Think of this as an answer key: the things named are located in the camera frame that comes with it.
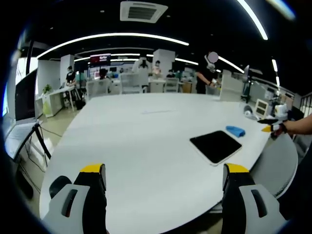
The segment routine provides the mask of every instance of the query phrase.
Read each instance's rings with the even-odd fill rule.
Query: bag
[[[77,110],[81,110],[86,104],[86,102],[82,100],[77,100],[75,103],[76,103]]]

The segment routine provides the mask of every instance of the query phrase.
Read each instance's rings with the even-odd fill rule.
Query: black shirt
[[[207,66],[207,61],[204,58],[204,55],[198,58],[198,66],[196,68],[197,72],[200,72],[207,80],[212,81],[213,78],[216,78],[216,73],[211,72]],[[197,77],[196,89],[206,89],[206,83],[203,82],[200,78]]]
[[[72,82],[75,79],[75,76],[76,75],[74,72],[67,73],[67,76],[66,76],[67,83]]]
[[[167,78],[174,78],[174,77],[175,77],[174,74],[172,74],[172,75],[168,74],[168,75],[167,75]]]

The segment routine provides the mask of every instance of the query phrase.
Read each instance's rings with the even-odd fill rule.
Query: person
[[[102,69],[100,69],[99,70],[99,79],[105,79],[105,78],[107,78],[107,70],[106,69],[104,69],[104,68],[102,68]]]
[[[312,115],[298,121],[283,122],[274,134],[275,136],[279,136],[284,132],[287,132],[290,135],[312,134]],[[302,213],[302,210],[306,206],[312,204],[311,170],[312,144],[310,145],[305,157],[298,165],[297,172],[290,187],[285,194],[278,199],[280,203],[280,211],[286,219],[305,214]]]
[[[148,87],[148,75],[152,71],[152,65],[147,61],[145,54],[141,54],[138,61],[135,61],[132,72],[138,73],[142,88]]]
[[[198,94],[206,94],[206,85],[214,86],[213,79],[216,77],[215,64],[208,60],[208,54],[200,56],[198,60],[199,64],[196,70],[196,90]]]
[[[155,66],[153,67],[153,74],[156,77],[159,77],[161,74],[160,61],[159,60],[156,61]]]
[[[169,70],[169,74],[167,75],[167,78],[174,78],[174,71],[172,69]]]
[[[73,67],[72,66],[69,66],[67,68],[67,75],[66,75],[66,81],[67,81],[67,84],[71,84],[75,81],[75,73],[73,71]]]

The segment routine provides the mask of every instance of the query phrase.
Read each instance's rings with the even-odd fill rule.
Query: blue object
[[[245,135],[245,130],[234,126],[226,126],[226,130],[232,133],[236,137],[242,137]]]

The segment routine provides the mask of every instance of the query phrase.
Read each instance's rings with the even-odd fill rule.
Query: curved light strip
[[[241,73],[245,73],[244,70],[240,69],[239,67],[237,67],[235,64],[231,63],[230,61],[226,60],[225,58],[219,56],[219,59],[225,63],[227,63],[228,65],[232,66],[233,68],[239,70]]]
[[[273,64],[273,68],[274,68],[274,71],[277,72],[277,64],[276,64],[276,60],[275,59],[272,59],[272,64]]]
[[[279,77],[276,77],[276,84],[279,87]]]
[[[294,20],[296,18],[291,8],[282,0],[267,0],[267,1],[288,20]]]
[[[176,39],[167,38],[167,37],[158,36],[158,35],[145,34],[145,33],[103,33],[103,34],[96,34],[96,35],[86,36],[86,37],[77,38],[77,39],[74,39],[74,40],[70,40],[70,41],[64,42],[64,43],[62,43],[60,45],[52,47],[51,49],[48,49],[47,51],[45,51],[42,54],[38,55],[37,58],[39,59],[40,57],[48,54],[51,51],[54,51],[54,50],[56,50],[58,48],[61,48],[61,47],[65,46],[65,45],[68,45],[68,44],[71,44],[71,43],[75,43],[77,41],[87,40],[87,39],[92,39],[92,38],[117,37],[117,36],[155,38],[155,39],[160,39],[160,40],[171,41],[171,42],[182,44],[182,45],[189,45],[189,43],[181,41],[181,40],[176,40]]]
[[[138,61],[138,58],[124,58],[124,59],[111,59],[111,62],[121,62],[121,61]]]
[[[180,62],[186,62],[186,63],[198,65],[198,62],[192,62],[192,61],[188,61],[188,60],[185,60],[185,59],[176,58],[175,60],[176,61],[180,61]]]
[[[138,58],[124,58],[122,61],[138,61]]]
[[[264,28],[262,27],[259,19],[257,18],[257,16],[255,15],[255,13],[253,12],[253,10],[250,8],[250,6],[245,2],[245,0],[237,0],[239,2],[239,4],[241,4],[241,6],[245,9],[245,11],[248,13],[248,15],[250,16],[250,18],[252,18],[253,22],[255,23],[256,27],[258,28],[260,34],[262,35],[262,38],[264,40],[268,39],[268,36],[266,34],[266,32],[264,31]]]
[[[77,55],[97,52],[97,51],[104,51],[104,50],[122,50],[122,49],[123,50],[154,50],[151,48],[139,48],[139,47],[113,47],[113,48],[102,48],[102,49],[96,49],[96,50],[83,51],[83,52],[77,53]]]
[[[78,58],[78,59],[75,59],[74,62],[86,60],[86,59],[89,59],[89,58],[90,58],[90,57]]]
[[[140,56],[140,54],[111,54],[111,56]]]

